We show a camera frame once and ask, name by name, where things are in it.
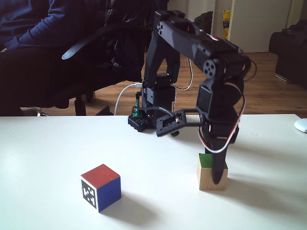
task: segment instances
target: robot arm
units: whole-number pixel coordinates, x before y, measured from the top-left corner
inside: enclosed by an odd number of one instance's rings
[[[213,182],[218,184],[223,175],[228,144],[235,142],[239,131],[239,117],[234,105],[243,95],[244,77],[251,61],[240,54],[239,47],[206,34],[184,19],[184,14],[179,11],[158,11],[155,17],[155,30],[146,58],[142,119],[130,116],[129,124],[138,131],[156,128],[159,137],[185,126],[200,127],[205,153],[212,154]],[[200,84],[196,109],[183,109],[172,115],[149,110],[150,107],[162,107],[171,111],[175,99],[172,84],[178,78],[180,54],[193,60],[207,76]],[[164,59],[167,73],[157,74]],[[186,112],[198,112],[200,123],[188,123]]]

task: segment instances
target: colorful cube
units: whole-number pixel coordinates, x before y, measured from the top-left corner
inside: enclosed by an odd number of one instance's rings
[[[121,198],[120,175],[102,164],[81,175],[83,198],[98,212]]]
[[[212,180],[212,155],[199,154],[197,166],[197,179],[200,190],[225,190],[228,175],[228,167],[225,162],[224,172],[218,184]]]

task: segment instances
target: table surface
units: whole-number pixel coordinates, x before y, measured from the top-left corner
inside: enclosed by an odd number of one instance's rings
[[[306,230],[307,134],[297,119],[242,116],[226,191],[203,192],[194,127],[158,138],[126,116],[0,118],[0,229]],[[120,174],[122,198],[98,213],[80,175],[103,163]]]

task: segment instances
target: cable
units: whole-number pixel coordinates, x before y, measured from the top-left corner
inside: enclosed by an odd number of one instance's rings
[[[162,112],[165,112],[166,114],[169,114],[169,115],[171,115],[171,116],[174,115],[172,112],[170,112],[170,111],[168,111],[168,110],[166,110],[166,109],[164,109],[164,108],[162,108],[162,107],[147,107],[147,108],[143,108],[143,107],[134,106],[134,107],[132,108],[131,114],[133,114],[134,109],[139,109],[139,110],[154,110],[154,109],[155,109],[155,110],[160,110],[160,111],[162,111]]]
[[[175,88],[175,100],[174,100],[174,106],[173,106],[173,112],[174,112],[175,108],[176,108],[177,88],[174,85],[173,85],[173,87]]]
[[[252,62],[252,63],[254,64],[254,66],[255,66],[255,73],[254,73],[254,75],[251,76],[250,78],[244,80],[244,82],[250,81],[250,80],[252,80],[252,79],[256,76],[256,73],[257,73],[257,64],[256,64],[253,60],[251,60],[251,62]]]
[[[126,91],[126,89],[133,88],[133,87],[140,89],[140,88],[142,88],[142,83],[135,83],[135,84],[132,84],[132,85],[128,85],[125,89],[123,89],[123,91],[118,96],[118,99],[117,99],[117,102],[116,102],[116,105],[115,105],[114,115],[116,115],[116,113],[117,113],[118,103],[119,103],[119,100],[120,100],[121,96],[123,95],[123,93]]]
[[[227,139],[227,142],[226,142],[225,145],[224,145],[221,149],[219,149],[219,150],[212,150],[212,149],[210,149],[210,148],[207,146],[207,144],[206,144],[206,142],[205,142],[205,140],[203,139],[203,136],[202,136],[202,134],[201,134],[201,128],[199,127],[199,129],[198,129],[198,136],[200,137],[200,140],[201,140],[202,144],[204,145],[205,149],[209,150],[211,153],[220,153],[220,152],[222,152],[223,150],[225,150],[225,149],[227,148],[227,146],[228,146],[228,144],[229,144],[229,142],[230,142],[232,136],[234,135],[234,133],[235,133],[235,131],[236,131],[236,127],[238,126],[238,124],[239,124],[239,122],[240,122],[240,118],[241,118],[241,116],[242,116],[242,114],[244,113],[244,110],[245,110],[246,100],[245,100],[245,96],[243,95],[242,91],[241,91],[236,85],[234,85],[234,84],[232,84],[232,83],[228,83],[228,82],[227,82],[227,83],[225,83],[225,85],[233,86],[233,87],[235,87],[235,88],[240,92],[240,94],[241,94],[242,97],[243,97],[243,106],[242,106],[241,111],[240,111],[240,113],[239,113],[238,119],[236,120],[236,124],[235,124],[235,126],[233,127],[233,129],[232,129],[232,131],[231,131],[231,133],[230,133],[230,135],[229,135],[229,137],[228,137],[228,139]]]
[[[191,85],[192,85],[192,82],[193,82],[193,69],[192,69],[192,64],[191,64],[191,59],[189,58],[189,67],[190,67],[190,73],[191,73],[191,80],[190,80],[190,84],[189,84],[189,86],[188,87],[186,87],[186,88],[179,88],[179,87],[177,87],[176,85],[173,85],[176,89],[178,89],[178,90],[188,90],[190,87],[191,87]]]

